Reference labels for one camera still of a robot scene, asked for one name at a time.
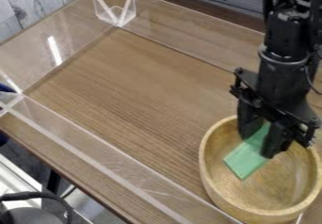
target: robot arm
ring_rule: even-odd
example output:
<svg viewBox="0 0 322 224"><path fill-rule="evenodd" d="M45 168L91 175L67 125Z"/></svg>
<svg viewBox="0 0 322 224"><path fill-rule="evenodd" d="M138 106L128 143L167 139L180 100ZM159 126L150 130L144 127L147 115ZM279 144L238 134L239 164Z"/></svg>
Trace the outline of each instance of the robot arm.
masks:
<svg viewBox="0 0 322 224"><path fill-rule="evenodd" d="M321 119L307 103L322 56L322 0L263 0L267 27L259 71L235 71L238 129L249 138L270 122L262 155L273 158L295 140L311 146Z"/></svg>

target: plastic corner bracket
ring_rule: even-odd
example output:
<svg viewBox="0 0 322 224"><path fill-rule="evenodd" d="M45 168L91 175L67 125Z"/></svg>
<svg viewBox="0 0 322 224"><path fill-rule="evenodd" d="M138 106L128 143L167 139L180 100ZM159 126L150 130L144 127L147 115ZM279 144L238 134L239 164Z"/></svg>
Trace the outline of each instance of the plastic corner bracket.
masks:
<svg viewBox="0 0 322 224"><path fill-rule="evenodd" d="M98 18L116 27L124 27L136 17L136 2L126 0L124 7L110 7L103 0L94 0Z"/></svg>

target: wooden bowl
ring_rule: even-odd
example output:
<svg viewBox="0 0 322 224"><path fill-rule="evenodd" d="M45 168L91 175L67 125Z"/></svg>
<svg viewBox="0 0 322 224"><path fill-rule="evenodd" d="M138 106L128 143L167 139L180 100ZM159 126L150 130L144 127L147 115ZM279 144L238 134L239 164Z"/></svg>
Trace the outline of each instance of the wooden bowl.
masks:
<svg viewBox="0 0 322 224"><path fill-rule="evenodd" d="M218 207L241 221L287 223L305 212L321 190L318 153L294 143L241 181L223 162L241 143L237 117L218 122L206 133L199 152L206 192Z"/></svg>

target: green sponge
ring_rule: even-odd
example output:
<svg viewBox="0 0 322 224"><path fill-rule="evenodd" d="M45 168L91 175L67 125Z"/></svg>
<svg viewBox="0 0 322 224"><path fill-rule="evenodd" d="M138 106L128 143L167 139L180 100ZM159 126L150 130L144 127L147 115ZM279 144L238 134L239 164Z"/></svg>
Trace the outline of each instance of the green sponge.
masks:
<svg viewBox="0 0 322 224"><path fill-rule="evenodd" d="M262 143L269 134L269 127L269 123L265 124L225 158L227 167L241 180L245 180L269 161L261 155Z"/></svg>

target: clear acrylic enclosure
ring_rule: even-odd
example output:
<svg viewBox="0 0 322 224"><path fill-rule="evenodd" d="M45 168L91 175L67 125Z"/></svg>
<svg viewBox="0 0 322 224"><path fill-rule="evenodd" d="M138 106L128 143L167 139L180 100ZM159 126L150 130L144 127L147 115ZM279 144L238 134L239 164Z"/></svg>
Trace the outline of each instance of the clear acrylic enclosure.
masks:
<svg viewBox="0 0 322 224"><path fill-rule="evenodd" d="M76 0L0 47L0 82L17 92L0 93L1 116L19 118L179 223L242 223L24 94L114 27L226 71L257 70L262 33L162 0L126 0L122 6L116 1ZM321 97L310 98L318 109ZM318 224L307 221L318 211L313 206L293 223Z"/></svg>

